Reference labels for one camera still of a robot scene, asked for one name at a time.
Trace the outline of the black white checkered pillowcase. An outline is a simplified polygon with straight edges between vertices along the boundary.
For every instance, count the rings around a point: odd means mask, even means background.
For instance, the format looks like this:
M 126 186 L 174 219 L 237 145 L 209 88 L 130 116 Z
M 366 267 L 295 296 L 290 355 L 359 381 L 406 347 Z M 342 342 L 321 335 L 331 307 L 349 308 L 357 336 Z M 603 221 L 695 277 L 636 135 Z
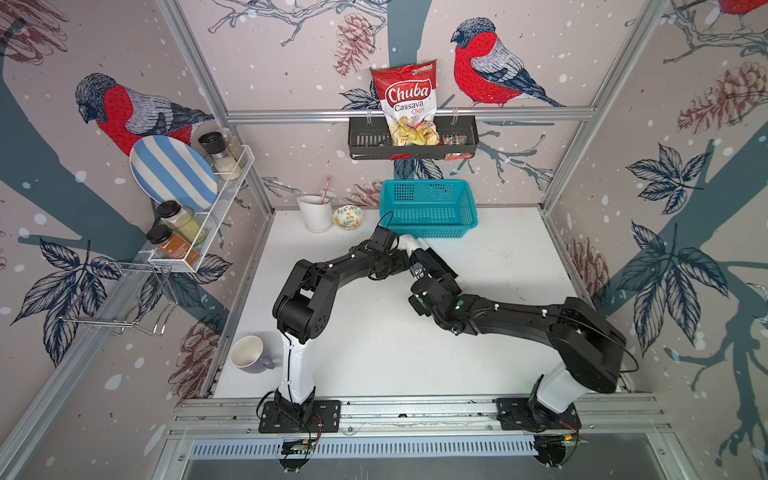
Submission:
M 423 239 L 412 235 L 400 235 L 398 249 L 404 250 L 409 258 L 409 271 L 415 279 L 429 276 L 435 279 L 455 280 L 458 275 L 445 260 Z

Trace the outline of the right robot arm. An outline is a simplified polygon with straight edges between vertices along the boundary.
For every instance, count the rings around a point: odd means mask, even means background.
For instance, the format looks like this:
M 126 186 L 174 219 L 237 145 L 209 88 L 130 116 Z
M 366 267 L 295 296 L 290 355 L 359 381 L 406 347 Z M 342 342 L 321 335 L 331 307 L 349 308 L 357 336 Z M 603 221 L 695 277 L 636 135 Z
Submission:
M 585 301 L 568 297 L 562 304 L 544 306 L 496 302 L 464 294 L 444 276 L 424 275 L 411 287 L 409 303 L 420 316 L 455 335 L 502 335 L 553 348 L 560 363 L 537 378 L 519 411 L 504 410 L 502 423 L 516 423 L 531 432 L 551 425 L 575 428 L 563 414 L 587 393 L 616 391 L 626 338 Z

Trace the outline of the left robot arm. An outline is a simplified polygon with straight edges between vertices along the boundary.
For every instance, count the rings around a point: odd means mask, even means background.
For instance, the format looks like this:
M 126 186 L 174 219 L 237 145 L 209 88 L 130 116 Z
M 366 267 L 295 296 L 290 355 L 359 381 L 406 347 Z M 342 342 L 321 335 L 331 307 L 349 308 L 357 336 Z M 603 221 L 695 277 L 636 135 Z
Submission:
M 403 249 L 383 249 L 364 241 L 325 262 L 298 261 L 273 306 L 283 345 L 282 379 L 275 393 L 277 408 L 306 422 L 312 415 L 315 382 L 312 343 L 327 327 L 338 290 L 361 278 L 383 280 L 408 270 Z

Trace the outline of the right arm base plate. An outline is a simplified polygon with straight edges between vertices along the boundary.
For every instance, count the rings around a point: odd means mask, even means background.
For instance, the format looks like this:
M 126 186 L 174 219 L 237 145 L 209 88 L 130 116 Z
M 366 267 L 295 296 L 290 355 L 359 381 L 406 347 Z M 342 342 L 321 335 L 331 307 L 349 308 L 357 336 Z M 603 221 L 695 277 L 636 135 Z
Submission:
M 504 431 L 525 431 L 542 433 L 548 430 L 565 429 L 570 431 L 582 428 L 581 420 L 573 404 L 563 413 L 553 413 L 546 408 L 529 404 L 528 398 L 502 397 L 494 400 L 497 409 L 496 419 Z

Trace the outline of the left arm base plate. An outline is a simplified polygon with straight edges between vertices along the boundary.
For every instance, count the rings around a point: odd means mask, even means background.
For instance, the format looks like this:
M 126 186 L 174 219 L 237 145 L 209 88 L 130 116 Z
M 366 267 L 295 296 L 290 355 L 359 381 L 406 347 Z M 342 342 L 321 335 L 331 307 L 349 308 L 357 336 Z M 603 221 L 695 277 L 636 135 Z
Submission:
M 258 432 L 261 434 L 336 433 L 339 430 L 341 402 L 314 400 L 295 407 L 285 399 L 267 401 L 260 407 Z

